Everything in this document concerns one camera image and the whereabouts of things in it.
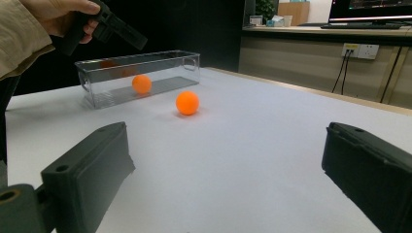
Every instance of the potted plant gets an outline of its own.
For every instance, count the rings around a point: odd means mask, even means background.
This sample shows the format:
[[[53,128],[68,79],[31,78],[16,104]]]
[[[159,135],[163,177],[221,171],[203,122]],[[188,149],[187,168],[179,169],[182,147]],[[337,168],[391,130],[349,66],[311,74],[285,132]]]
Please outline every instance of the potted plant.
[[[276,8],[273,0],[257,0],[256,1],[256,15],[263,16],[263,23],[272,19],[276,14]]]

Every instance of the computer screen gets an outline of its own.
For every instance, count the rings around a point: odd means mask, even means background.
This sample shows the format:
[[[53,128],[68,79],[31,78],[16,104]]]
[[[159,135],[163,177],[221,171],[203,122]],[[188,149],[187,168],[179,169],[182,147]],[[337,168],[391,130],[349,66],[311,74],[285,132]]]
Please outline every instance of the computer screen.
[[[329,23],[412,21],[412,0],[332,0]]]

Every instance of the transparent container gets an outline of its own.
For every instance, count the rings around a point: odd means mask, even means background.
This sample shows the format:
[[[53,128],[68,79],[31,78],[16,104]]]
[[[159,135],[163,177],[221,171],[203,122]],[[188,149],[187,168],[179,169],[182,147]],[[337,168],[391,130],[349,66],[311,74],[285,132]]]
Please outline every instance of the transparent container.
[[[79,61],[80,83],[85,99],[94,109],[149,97],[200,82],[200,54],[182,50]],[[137,75],[152,81],[149,92],[139,94],[132,87]]]

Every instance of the power socket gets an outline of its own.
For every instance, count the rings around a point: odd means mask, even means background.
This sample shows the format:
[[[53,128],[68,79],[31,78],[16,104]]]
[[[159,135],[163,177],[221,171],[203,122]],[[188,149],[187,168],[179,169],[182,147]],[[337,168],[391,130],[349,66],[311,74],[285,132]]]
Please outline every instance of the power socket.
[[[379,46],[377,45],[360,45],[360,50],[358,53],[358,58],[363,59],[375,59],[376,54],[378,54]]]
[[[345,43],[343,45],[343,50],[342,50],[342,56],[348,56],[348,50],[351,50],[351,56],[350,57],[358,57],[358,53],[360,52],[360,44],[350,44],[350,43]]]

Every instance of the orange ball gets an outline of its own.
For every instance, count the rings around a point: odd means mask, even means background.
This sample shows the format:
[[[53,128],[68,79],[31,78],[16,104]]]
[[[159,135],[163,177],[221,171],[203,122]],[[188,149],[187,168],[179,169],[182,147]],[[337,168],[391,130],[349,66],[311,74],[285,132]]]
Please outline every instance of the orange ball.
[[[133,86],[133,89],[136,90],[136,92],[139,94],[146,94],[152,89],[152,81],[146,75],[137,75],[136,77],[134,77],[131,85]]]
[[[176,107],[183,115],[192,115],[199,108],[199,98],[191,91],[183,91],[176,98]]]

